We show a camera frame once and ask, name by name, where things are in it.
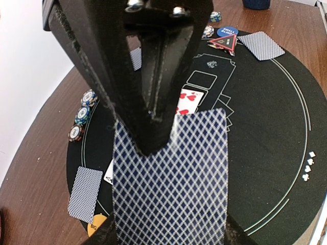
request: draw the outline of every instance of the blue cup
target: blue cup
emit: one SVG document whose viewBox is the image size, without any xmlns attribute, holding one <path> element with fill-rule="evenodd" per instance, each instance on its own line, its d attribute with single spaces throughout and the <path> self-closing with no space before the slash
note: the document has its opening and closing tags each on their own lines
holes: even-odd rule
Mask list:
<svg viewBox="0 0 327 245">
<path fill-rule="evenodd" d="M 248 9 L 263 10 L 269 9 L 270 0 L 242 0 L 243 6 Z"/>
</svg>

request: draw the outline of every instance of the red triangle marker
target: red triangle marker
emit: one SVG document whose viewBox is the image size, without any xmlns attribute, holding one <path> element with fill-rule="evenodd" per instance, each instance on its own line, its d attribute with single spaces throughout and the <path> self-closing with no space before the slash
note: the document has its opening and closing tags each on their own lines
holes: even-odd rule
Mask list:
<svg viewBox="0 0 327 245">
<path fill-rule="evenodd" d="M 221 50 L 228 50 L 230 52 L 234 52 L 236 46 L 236 35 L 230 35 L 225 37 L 220 37 L 217 39 L 213 39 L 208 41 L 209 46 L 218 48 Z"/>
</svg>

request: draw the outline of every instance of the white wall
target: white wall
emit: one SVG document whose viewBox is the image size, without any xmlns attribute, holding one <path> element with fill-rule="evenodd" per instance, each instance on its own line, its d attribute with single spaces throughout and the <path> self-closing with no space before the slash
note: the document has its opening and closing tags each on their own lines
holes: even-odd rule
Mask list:
<svg viewBox="0 0 327 245">
<path fill-rule="evenodd" d="M 42 29 L 42 0 L 0 0 L 0 185 L 44 102 L 73 67 Z"/>
<path fill-rule="evenodd" d="M 290 1 L 315 6 L 317 0 L 290 0 Z"/>
</svg>

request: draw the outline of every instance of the stack of poker chips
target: stack of poker chips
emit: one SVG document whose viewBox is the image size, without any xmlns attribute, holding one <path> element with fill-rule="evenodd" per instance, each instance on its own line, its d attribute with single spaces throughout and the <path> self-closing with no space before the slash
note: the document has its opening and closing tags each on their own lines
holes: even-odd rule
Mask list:
<svg viewBox="0 0 327 245">
<path fill-rule="evenodd" d="M 206 26 L 202 38 L 210 38 L 215 33 L 215 29 L 212 26 Z"/>
<path fill-rule="evenodd" d="M 81 124 L 75 124 L 71 127 L 71 131 L 68 133 L 68 140 L 70 142 L 79 141 L 84 135 L 84 129 Z"/>
<path fill-rule="evenodd" d="M 68 133 L 70 142 L 76 142 L 82 139 L 84 135 L 83 125 L 86 124 L 91 116 L 91 108 L 98 102 L 98 97 L 92 89 L 89 89 L 81 98 L 82 107 L 78 110 L 75 116 L 75 124 L 71 127 Z"/>
<path fill-rule="evenodd" d="M 220 12 L 212 12 L 210 15 L 209 22 L 219 22 L 219 21 L 221 21 Z"/>
<path fill-rule="evenodd" d="M 83 94 L 83 97 L 81 98 L 81 105 L 82 106 L 94 106 L 98 101 L 98 97 L 96 93 L 92 89 L 89 89 Z"/>
<path fill-rule="evenodd" d="M 82 106 L 75 116 L 76 124 L 86 124 L 91 115 L 90 106 Z"/>
</svg>

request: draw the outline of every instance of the metal screw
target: metal screw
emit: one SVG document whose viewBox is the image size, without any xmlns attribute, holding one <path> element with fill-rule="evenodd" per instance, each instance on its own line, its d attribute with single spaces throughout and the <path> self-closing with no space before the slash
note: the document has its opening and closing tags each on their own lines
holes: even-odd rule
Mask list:
<svg viewBox="0 0 327 245">
<path fill-rule="evenodd" d="M 182 16 L 186 16 L 186 10 L 182 7 L 175 7 L 173 10 L 172 17 L 179 18 Z"/>
<path fill-rule="evenodd" d="M 133 13 L 140 11 L 144 7 L 144 2 L 142 0 L 128 0 L 128 7 L 125 9 L 128 13 Z"/>
</svg>

